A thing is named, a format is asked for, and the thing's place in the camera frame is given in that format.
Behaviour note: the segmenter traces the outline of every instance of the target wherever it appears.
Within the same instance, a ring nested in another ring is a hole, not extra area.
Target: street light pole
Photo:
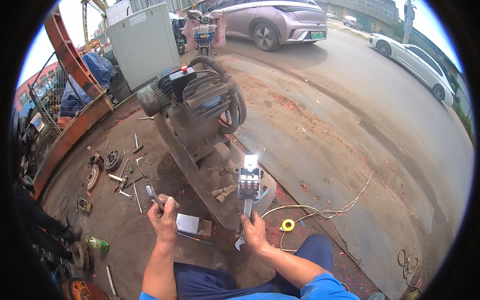
[[[405,14],[405,35],[403,36],[403,43],[408,44],[408,38],[412,33],[413,28],[413,8],[411,0],[407,0],[407,13]]]

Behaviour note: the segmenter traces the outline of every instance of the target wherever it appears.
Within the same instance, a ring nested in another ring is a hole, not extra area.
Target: blue tarp
[[[109,86],[109,80],[113,76],[113,66],[109,60],[99,57],[98,54],[93,52],[83,55],[82,60],[103,88]],[[75,89],[85,104],[91,101],[90,97],[83,91],[73,77],[68,75],[68,78],[72,82],[73,88],[68,82],[65,85],[65,90],[63,91],[60,102],[60,117],[75,117],[75,113],[83,109],[83,105],[73,89]]]

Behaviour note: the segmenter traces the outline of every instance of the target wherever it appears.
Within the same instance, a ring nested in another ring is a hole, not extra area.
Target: yellow tape roll
[[[292,219],[286,219],[282,223],[282,229],[284,231],[292,231],[294,227],[295,227],[295,222]]]

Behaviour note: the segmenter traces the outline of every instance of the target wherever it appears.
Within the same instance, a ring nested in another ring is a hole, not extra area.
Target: pink car
[[[325,12],[312,0],[218,0],[208,11],[227,12],[226,36],[255,41],[263,51],[327,38]]]

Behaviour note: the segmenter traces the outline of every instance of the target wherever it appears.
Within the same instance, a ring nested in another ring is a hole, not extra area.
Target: orange metal frame
[[[41,194],[50,175],[69,149],[101,117],[108,111],[113,111],[112,103],[106,96],[106,89],[102,89],[72,44],[63,24],[58,6],[47,17],[44,25],[58,59],[90,99],[93,100],[80,112],[78,117],[74,118],[65,127],[45,156],[33,181],[37,191],[35,199]]]

